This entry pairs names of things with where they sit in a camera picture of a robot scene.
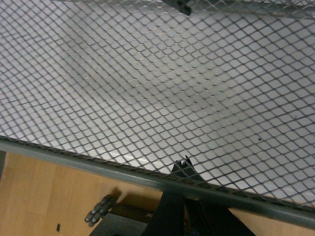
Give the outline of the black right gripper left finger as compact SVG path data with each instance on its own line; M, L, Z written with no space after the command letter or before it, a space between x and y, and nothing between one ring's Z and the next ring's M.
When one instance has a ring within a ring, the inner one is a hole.
M184 234L185 198L181 194L166 189L142 235L183 236Z

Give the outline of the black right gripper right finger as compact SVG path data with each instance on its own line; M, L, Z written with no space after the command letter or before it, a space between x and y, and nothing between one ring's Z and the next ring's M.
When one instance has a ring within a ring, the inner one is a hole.
M205 199L185 199L193 236L253 236L254 233L226 207Z

